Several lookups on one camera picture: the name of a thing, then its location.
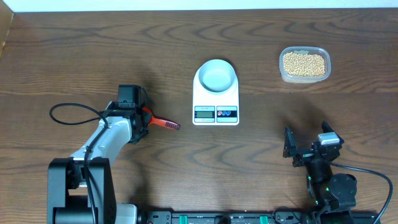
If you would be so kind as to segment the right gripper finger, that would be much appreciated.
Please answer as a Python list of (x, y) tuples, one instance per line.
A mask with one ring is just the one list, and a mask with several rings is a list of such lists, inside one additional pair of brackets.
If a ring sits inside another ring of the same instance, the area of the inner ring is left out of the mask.
[(323, 133), (332, 133), (334, 130), (330, 127), (330, 125), (327, 123), (326, 120), (323, 120), (322, 122), (322, 131)]
[(294, 157), (296, 153), (296, 143), (293, 137), (293, 132), (288, 126), (284, 128), (284, 136), (283, 157)]

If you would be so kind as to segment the red measuring scoop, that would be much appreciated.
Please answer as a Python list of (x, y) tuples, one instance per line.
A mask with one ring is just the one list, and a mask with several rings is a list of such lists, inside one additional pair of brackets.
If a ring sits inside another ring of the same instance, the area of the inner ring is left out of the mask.
[(167, 119), (161, 119), (161, 118), (155, 117), (149, 108), (143, 107), (143, 110), (150, 114), (149, 125), (155, 124), (155, 125), (161, 126), (163, 128), (174, 129), (174, 130), (180, 129), (180, 125), (178, 123), (169, 121)]

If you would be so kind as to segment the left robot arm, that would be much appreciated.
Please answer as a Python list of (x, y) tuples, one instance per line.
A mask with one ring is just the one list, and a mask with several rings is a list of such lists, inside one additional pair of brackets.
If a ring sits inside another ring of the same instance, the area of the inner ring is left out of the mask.
[(137, 223), (136, 205), (118, 203), (111, 165), (126, 144), (147, 133), (151, 115), (139, 96), (120, 96), (97, 111), (97, 129), (70, 157), (47, 171), (47, 223)]

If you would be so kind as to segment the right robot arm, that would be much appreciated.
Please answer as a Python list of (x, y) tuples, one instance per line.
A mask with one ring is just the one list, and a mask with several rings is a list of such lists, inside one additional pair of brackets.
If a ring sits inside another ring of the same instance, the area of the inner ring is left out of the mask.
[(353, 223), (350, 209), (356, 206), (356, 178), (350, 174), (334, 174), (331, 169), (331, 162), (340, 156), (344, 140), (326, 121), (322, 122), (322, 131), (309, 149), (299, 149), (292, 130), (284, 128), (283, 157), (291, 157), (294, 167), (306, 168), (308, 194), (316, 203), (300, 221)]

